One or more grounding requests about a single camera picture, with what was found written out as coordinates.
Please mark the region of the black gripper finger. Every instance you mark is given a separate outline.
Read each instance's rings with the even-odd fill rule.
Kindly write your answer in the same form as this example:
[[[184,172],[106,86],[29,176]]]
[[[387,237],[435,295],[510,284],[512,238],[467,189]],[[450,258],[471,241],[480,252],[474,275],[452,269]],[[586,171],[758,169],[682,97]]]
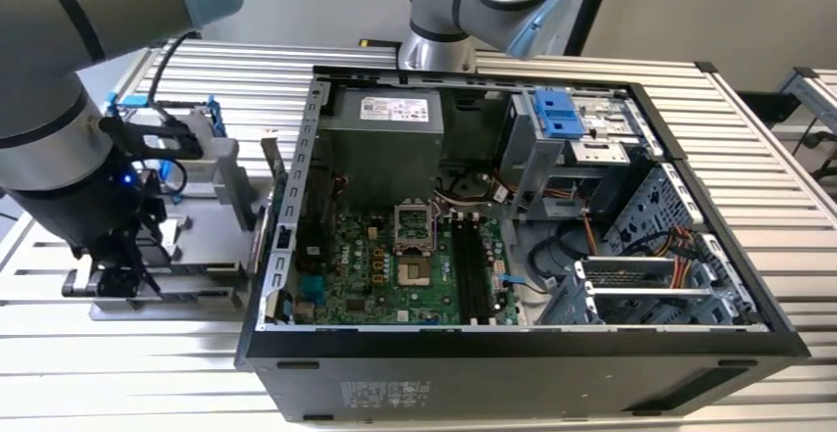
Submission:
[[[145,284],[156,295],[161,293],[161,288],[149,273],[152,267],[164,264],[164,248],[161,246],[161,229],[164,222],[164,202],[157,197],[146,197],[142,200],[138,211],[134,214],[136,231],[133,244],[137,248],[136,258],[138,259],[140,272]]]
[[[90,282],[94,297],[133,298],[141,285],[141,260],[130,254],[93,259]]]

